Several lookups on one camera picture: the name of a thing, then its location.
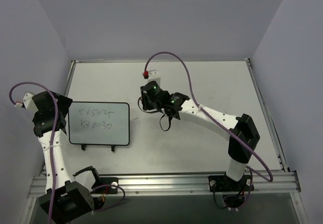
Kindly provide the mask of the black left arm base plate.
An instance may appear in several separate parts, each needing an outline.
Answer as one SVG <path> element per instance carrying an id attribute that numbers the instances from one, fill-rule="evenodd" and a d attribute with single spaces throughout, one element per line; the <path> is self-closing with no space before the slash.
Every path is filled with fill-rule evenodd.
<path id="1" fill-rule="evenodd" d="M 118 184 L 119 184 L 119 178 L 117 177 L 103 177 L 103 178 L 100 178 L 100 180 L 96 180 L 94 182 L 94 184 L 92 185 L 92 189 L 102 185 L 117 186 Z M 93 190 L 92 192 L 94 194 L 117 194 L 118 193 L 117 189 L 118 188 L 116 187 L 103 187 L 103 188 Z"/>

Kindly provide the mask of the small black-framed whiteboard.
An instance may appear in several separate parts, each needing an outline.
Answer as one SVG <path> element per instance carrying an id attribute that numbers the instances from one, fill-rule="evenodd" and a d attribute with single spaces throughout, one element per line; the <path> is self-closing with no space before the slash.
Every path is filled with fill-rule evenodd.
<path id="1" fill-rule="evenodd" d="M 130 106 L 126 102 L 72 102 L 68 113 L 71 144 L 116 146 L 130 144 Z"/>

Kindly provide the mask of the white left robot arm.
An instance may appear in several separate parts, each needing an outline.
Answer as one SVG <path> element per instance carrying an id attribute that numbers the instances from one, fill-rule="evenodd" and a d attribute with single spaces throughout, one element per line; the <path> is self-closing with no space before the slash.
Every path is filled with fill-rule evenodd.
<path id="1" fill-rule="evenodd" d="M 68 142 L 65 118 L 72 100 L 47 91 L 32 100 L 36 105 L 33 131 L 46 166 L 45 194 L 39 197 L 39 204 L 52 222 L 69 223 L 94 209 L 91 193 L 101 189 L 102 181 L 88 176 L 82 185 L 71 174 L 65 151 Z"/>

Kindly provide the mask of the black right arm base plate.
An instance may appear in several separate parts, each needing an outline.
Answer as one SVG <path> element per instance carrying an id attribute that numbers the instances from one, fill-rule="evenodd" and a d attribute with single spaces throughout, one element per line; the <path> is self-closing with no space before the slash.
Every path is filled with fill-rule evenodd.
<path id="1" fill-rule="evenodd" d="M 241 180 L 234 181 L 224 175 L 208 176 L 209 190 L 211 192 L 239 192 L 254 191 L 254 185 L 250 186 L 251 175 L 244 175 Z"/>

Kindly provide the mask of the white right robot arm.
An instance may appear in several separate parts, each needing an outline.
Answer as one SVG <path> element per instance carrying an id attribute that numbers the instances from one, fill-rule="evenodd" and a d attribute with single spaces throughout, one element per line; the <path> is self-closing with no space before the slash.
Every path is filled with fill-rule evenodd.
<path id="1" fill-rule="evenodd" d="M 242 185 L 244 171 L 251 158 L 251 153 L 233 136 L 242 140 L 254 150 L 260 140 L 260 134 L 251 116 L 240 117 L 227 115 L 214 109 L 197 105 L 192 98 L 182 93 L 173 94 L 162 90 L 156 81 L 150 81 L 140 87 L 143 110 L 156 110 L 169 120 L 188 121 L 209 129 L 228 140 L 229 167 L 224 177 L 224 184 L 230 190 Z"/>

